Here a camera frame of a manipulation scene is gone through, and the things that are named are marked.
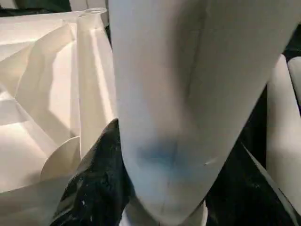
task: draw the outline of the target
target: black fabric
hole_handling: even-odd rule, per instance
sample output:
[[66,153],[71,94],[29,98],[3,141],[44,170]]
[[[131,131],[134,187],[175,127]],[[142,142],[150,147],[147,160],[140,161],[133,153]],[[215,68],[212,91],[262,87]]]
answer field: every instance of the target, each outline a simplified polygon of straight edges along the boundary
[[80,163],[51,226],[117,226],[130,193],[114,120]]
[[267,100],[266,86],[240,134],[240,139],[247,150],[264,168],[267,154]]
[[15,0],[18,8],[45,8],[54,12],[70,12],[69,0]]
[[279,191],[289,207],[284,208],[278,188],[267,182],[262,170],[239,139],[205,198],[207,226],[301,226],[300,215]]
[[293,33],[283,52],[283,55],[285,56],[287,62],[294,57],[301,56],[301,25],[299,25]]
[[[207,226],[301,226],[298,213],[260,167],[239,138],[205,197]],[[131,194],[114,120],[69,182],[51,226],[116,226]]]
[[111,48],[112,48],[113,46],[112,46],[112,42],[111,42],[111,30],[110,30],[110,25],[108,25],[108,26],[105,27],[105,32],[107,33],[107,36],[108,36],[108,39],[109,39],[109,42],[110,42],[110,45],[111,45]]

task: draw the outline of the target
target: white mannequin part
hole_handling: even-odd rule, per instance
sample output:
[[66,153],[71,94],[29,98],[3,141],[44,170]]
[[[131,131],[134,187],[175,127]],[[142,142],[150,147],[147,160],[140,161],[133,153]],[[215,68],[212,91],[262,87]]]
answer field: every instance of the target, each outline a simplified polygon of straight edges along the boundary
[[109,4],[124,163],[144,208],[178,225],[215,181],[301,1]]
[[301,57],[295,57],[288,62],[288,70],[296,92],[297,100],[301,103]]
[[[290,62],[290,68],[297,72]],[[281,56],[268,82],[267,171],[298,213],[301,213],[300,134],[299,108],[285,57]]]

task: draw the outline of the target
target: crumpled black cloth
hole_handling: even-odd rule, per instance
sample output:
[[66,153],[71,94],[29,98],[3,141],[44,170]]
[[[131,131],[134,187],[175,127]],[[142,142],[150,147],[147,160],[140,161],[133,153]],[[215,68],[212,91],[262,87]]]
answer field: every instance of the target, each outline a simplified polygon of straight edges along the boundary
[[113,120],[69,181],[51,226],[117,226],[130,188]]
[[264,168],[267,156],[267,100],[266,86],[240,134],[244,146]]
[[283,52],[283,55],[285,56],[287,62],[294,57],[301,56],[301,25],[297,26]]
[[[114,120],[69,182],[51,226],[116,226],[131,194]],[[301,226],[300,215],[241,138],[205,200],[206,226]]]

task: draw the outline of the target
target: white mannequin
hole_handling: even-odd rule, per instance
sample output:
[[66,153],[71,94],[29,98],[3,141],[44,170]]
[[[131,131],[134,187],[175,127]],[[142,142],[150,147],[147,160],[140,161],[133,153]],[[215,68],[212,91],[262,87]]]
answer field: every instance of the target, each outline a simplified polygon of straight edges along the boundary
[[123,158],[154,219],[179,225],[207,194],[300,7],[298,0],[110,1]]
[[297,85],[301,75],[298,58],[289,62],[290,75],[282,55],[268,82],[267,171],[300,214],[301,117],[291,81]]

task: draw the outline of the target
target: white paper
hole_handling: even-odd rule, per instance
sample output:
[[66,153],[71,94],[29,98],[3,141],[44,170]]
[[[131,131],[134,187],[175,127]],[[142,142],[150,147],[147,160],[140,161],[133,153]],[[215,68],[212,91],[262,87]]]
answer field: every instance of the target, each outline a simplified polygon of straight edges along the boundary
[[295,57],[288,62],[288,70],[299,104],[301,103],[301,57]]
[[[67,14],[65,21],[46,16],[42,31],[31,35],[44,15],[0,25],[0,33],[12,28],[0,37],[2,226],[48,225],[81,158],[116,118],[106,9],[88,10],[79,20]],[[77,35],[77,20],[85,35]],[[78,64],[81,58],[90,61]]]

